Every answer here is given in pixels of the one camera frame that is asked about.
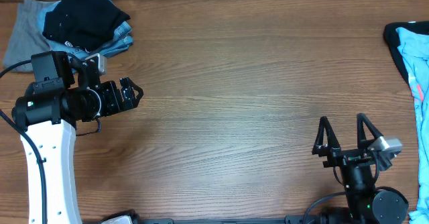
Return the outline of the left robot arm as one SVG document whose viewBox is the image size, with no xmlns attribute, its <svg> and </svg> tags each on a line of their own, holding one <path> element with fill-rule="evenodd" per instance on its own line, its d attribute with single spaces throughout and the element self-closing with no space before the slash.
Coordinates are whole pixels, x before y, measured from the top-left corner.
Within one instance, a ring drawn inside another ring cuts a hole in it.
<svg viewBox="0 0 429 224">
<path fill-rule="evenodd" d="M 143 90 L 130 78 L 101 82 L 101 58 L 46 52 L 30 60 L 35 81 L 13 108 L 24 146 L 30 223 L 81 223 L 74 177 L 77 121 L 99 122 L 136 108 Z"/>
</svg>

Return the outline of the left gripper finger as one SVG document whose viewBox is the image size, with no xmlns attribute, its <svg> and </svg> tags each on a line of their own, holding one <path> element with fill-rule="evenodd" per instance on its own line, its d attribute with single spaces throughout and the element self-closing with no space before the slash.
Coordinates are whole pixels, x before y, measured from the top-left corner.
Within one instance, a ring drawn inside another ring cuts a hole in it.
<svg viewBox="0 0 429 224">
<path fill-rule="evenodd" d="M 129 81 L 129 93 L 130 99 L 133 104 L 133 107 L 137 107 L 139 105 L 140 100 L 144 96 L 143 89 L 137 86 L 130 78 Z"/>
<path fill-rule="evenodd" d="M 131 80 L 129 77 L 121 78 L 120 79 L 121 84 L 121 93 L 123 96 L 123 102 L 122 102 L 122 110 L 127 111 L 134 108 L 134 91 L 133 87 L 131 86 Z"/>
</svg>

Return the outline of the black polo shirt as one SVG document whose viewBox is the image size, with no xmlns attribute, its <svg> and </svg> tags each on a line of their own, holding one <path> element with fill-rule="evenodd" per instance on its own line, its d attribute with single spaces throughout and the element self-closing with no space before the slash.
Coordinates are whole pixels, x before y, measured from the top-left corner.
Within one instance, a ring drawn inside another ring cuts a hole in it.
<svg viewBox="0 0 429 224">
<path fill-rule="evenodd" d="M 47 12 L 42 35 L 92 52 L 112 40 L 114 31 L 129 19 L 109 0 L 61 0 Z"/>
</svg>

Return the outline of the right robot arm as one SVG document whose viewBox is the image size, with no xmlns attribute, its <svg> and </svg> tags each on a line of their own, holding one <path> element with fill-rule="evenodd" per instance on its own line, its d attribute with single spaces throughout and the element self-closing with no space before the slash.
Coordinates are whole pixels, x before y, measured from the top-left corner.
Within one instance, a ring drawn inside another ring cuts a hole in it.
<svg viewBox="0 0 429 224">
<path fill-rule="evenodd" d="M 327 117 L 321 117 L 312 154 L 325 157 L 325 168 L 340 170 L 334 173 L 344 191 L 330 194 L 307 208 L 304 223 L 402 223 L 409 202 L 398 190 L 376 186 L 381 172 L 388 170 L 391 161 L 402 151 L 403 144 L 395 136 L 384 136 L 364 113 L 357 114 L 357 148 L 342 150 Z M 344 196 L 347 207 L 331 207 L 310 218 L 316 206 L 334 197 Z"/>
</svg>

